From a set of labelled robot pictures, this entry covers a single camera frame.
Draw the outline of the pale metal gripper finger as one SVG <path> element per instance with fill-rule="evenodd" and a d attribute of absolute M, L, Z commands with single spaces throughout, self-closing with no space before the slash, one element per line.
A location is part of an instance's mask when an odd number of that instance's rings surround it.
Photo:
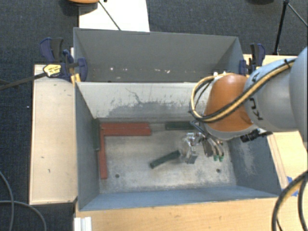
<path fill-rule="evenodd" d="M 194 145 L 191 147 L 190 164 L 194 164 L 197 157 L 198 157 L 198 152 L 197 152 L 196 146 Z"/>
<path fill-rule="evenodd" d="M 189 163 L 191 157 L 191 147 L 188 142 L 182 143 L 182 159 L 185 163 Z"/>

